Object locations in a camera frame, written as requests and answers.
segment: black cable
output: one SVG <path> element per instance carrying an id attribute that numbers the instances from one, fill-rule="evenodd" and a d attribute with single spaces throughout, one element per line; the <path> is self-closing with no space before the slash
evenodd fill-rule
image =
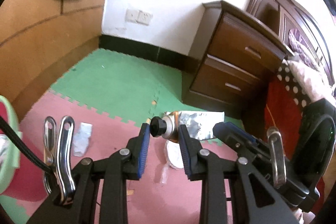
<path id="1" fill-rule="evenodd" d="M 41 161 L 18 137 L 9 124 L 0 116 L 0 129 L 12 141 L 12 143 L 25 155 L 33 164 L 41 168 L 44 172 L 52 174 L 52 169 Z"/>

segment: white round object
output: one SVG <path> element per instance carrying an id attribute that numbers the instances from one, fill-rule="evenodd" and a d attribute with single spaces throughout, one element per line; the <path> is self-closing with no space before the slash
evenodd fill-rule
<path id="1" fill-rule="evenodd" d="M 183 168 L 181 149 L 178 143 L 167 141 L 165 145 L 165 155 L 167 162 L 172 168 Z"/>

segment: floor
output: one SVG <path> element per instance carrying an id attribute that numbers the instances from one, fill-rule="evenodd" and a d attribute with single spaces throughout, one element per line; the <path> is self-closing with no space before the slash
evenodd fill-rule
<path id="1" fill-rule="evenodd" d="M 137 136 L 143 122 L 165 111 L 199 110 L 181 103 L 181 72 L 151 61 L 98 49 L 63 75 L 27 113 L 20 124 L 42 151 L 42 123 L 50 115 L 59 123 L 71 115 L 77 125 L 93 124 L 90 146 L 85 156 L 93 160 L 110 156 Z M 240 120 L 226 117 L 242 126 Z M 160 184 L 165 164 L 165 140 L 151 138 L 146 170 L 140 181 L 130 181 L 127 189 L 129 223 L 198 223 L 201 182 L 189 182 L 183 170 L 169 170 L 167 184 Z M 222 158 L 236 159 L 233 150 L 219 140 L 203 147 Z M 72 166 L 81 160 L 72 157 Z M 41 202 L 32 203 L 0 196 L 0 203 L 17 224 L 27 219 Z"/>

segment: brown wooden headboard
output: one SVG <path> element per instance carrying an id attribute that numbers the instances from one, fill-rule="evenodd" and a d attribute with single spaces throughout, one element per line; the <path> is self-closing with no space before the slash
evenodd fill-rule
<path id="1" fill-rule="evenodd" d="M 295 0 L 250 0 L 247 12 L 270 27 L 284 44 L 290 29 L 298 29 L 317 63 L 322 64 L 329 84 L 335 83 L 330 53 L 319 25 Z"/>

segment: drawer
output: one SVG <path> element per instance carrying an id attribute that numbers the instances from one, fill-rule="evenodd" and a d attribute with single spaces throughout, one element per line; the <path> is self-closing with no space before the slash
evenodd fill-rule
<path id="1" fill-rule="evenodd" d="M 285 56 L 266 37 L 230 14 L 223 15 L 208 53 L 265 80 Z"/>
<path id="2" fill-rule="evenodd" d="M 263 82 L 254 75 L 207 55 L 192 83 L 191 90 L 244 107 L 261 86 Z"/>

